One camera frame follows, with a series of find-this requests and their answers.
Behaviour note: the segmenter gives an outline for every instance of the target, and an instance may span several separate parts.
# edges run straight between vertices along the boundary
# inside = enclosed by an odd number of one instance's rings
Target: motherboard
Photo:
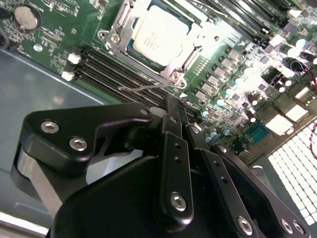
[[[170,94],[249,160],[292,135],[317,84],[315,0],[0,0],[0,48],[111,103]]]

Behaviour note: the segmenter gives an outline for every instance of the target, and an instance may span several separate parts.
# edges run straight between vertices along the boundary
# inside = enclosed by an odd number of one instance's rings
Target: ventilation grille
[[[268,158],[308,225],[317,222],[317,160],[309,149],[309,138],[316,122]],[[316,134],[313,150],[317,151]]]

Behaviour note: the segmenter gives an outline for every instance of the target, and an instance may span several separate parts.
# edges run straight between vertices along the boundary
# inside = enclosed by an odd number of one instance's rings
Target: red wire
[[[313,152],[313,136],[314,136],[314,133],[315,133],[315,131],[316,131],[316,128],[317,128],[317,123],[313,126],[312,134],[311,134],[311,136],[309,137],[309,141],[310,141],[310,146],[309,146],[309,148],[310,148],[311,153],[312,153],[312,155],[313,155],[313,157],[314,157],[315,160],[317,160],[317,156],[316,156],[316,154]]]

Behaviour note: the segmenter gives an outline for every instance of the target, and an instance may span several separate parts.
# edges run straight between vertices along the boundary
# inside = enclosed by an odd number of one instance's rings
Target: silver screw
[[[303,235],[305,234],[304,229],[301,227],[301,225],[299,225],[297,222],[293,222],[295,228]]]
[[[41,45],[39,45],[39,44],[35,44],[35,45],[33,46],[33,49],[34,49],[36,52],[42,52],[43,47],[42,47]]]
[[[178,210],[180,212],[183,212],[186,210],[187,205],[186,205],[184,198],[181,195],[173,194],[170,197],[170,202],[172,203],[172,206],[176,210]]]
[[[170,117],[170,120],[174,123],[177,123],[177,120],[173,116]]]
[[[119,36],[117,34],[112,34],[111,35],[111,41],[114,43],[118,43],[120,40]]]
[[[144,110],[143,108],[140,109],[140,112],[141,112],[143,115],[148,115],[148,114],[149,114],[149,113],[148,113],[146,110]]]
[[[223,152],[223,153],[227,153],[227,149],[226,148],[224,148],[223,146],[219,146],[219,149]]]
[[[292,228],[284,219],[281,220],[281,223],[282,223],[282,225],[283,225],[283,228],[284,228],[289,234],[293,234],[293,233],[294,233],[293,228]]]
[[[101,39],[104,39],[104,38],[106,37],[106,35],[104,34],[104,32],[100,32],[100,33],[99,33],[99,37],[100,37]]]
[[[84,151],[87,148],[87,142],[83,138],[75,137],[69,141],[69,146],[77,151]]]
[[[253,234],[253,229],[250,223],[243,217],[238,217],[239,227],[244,231],[245,234],[251,236]]]
[[[45,133],[54,134],[59,131],[59,126],[53,121],[45,121],[41,124],[41,129]]]
[[[192,126],[192,130],[193,130],[193,132],[195,132],[196,134],[199,133],[199,130],[198,130],[196,127],[194,127],[194,126]]]

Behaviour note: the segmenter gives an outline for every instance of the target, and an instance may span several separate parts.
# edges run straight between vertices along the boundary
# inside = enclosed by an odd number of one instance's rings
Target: capacitor
[[[204,116],[204,117],[209,117],[209,110],[208,110],[208,108],[202,108],[202,115]]]
[[[280,80],[281,83],[283,83],[286,87],[289,87],[292,85],[292,81],[287,78],[287,77],[283,77],[281,80]]]
[[[215,128],[210,130],[210,137],[215,139],[218,136],[217,130]]]
[[[247,117],[250,120],[250,122],[252,122],[252,123],[256,122],[257,119],[255,118],[255,116],[253,115],[253,113],[251,111],[247,111],[246,114],[247,114]]]
[[[234,82],[235,85],[239,86],[243,83],[243,79],[239,76],[234,76],[232,78],[232,81]]]
[[[232,96],[234,94],[234,90],[231,87],[224,87],[223,91],[227,96]]]
[[[297,58],[301,53],[301,49],[285,46],[282,49],[282,52],[286,54],[288,57]]]
[[[317,64],[317,56],[306,53],[306,52],[302,52],[300,54],[300,57],[307,60],[308,62],[312,63],[312,64]]]
[[[207,143],[212,142],[212,138],[209,136],[209,134],[205,134],[205,142],[207,142]]]
[[[222,106],[224,106],[224,100],[223,100],[223,98],[222,97],[216,97],[215,99],[214,99],[214,101],[216,102],[216,104],[217,104],[217,106],[218,107],[222,107]]]
[[[280,92],[280,93],[283,93],[285,92],[285,87],[283,84],[280,84],[280,83],[277,83],[275,88]]]
[[[306,46],[306,40],[296,37],[292,40],[292,45],[298,49],[303,49]]]
[[[223,134],[224,134],[225,136],[229,136],[229,135],[230,135],[230,131],[229,131],[228,129],[223,130]]]
[[[241,73],[243,73],[245,76],[251,76],[255,73],[255,69],[254,68],[250,68],[248,66],[242,66],[241,67]]]
[[[252,106],[256,106],[258,104],[258,101],[251,94],[248,96],[248,101],[251,103]]]

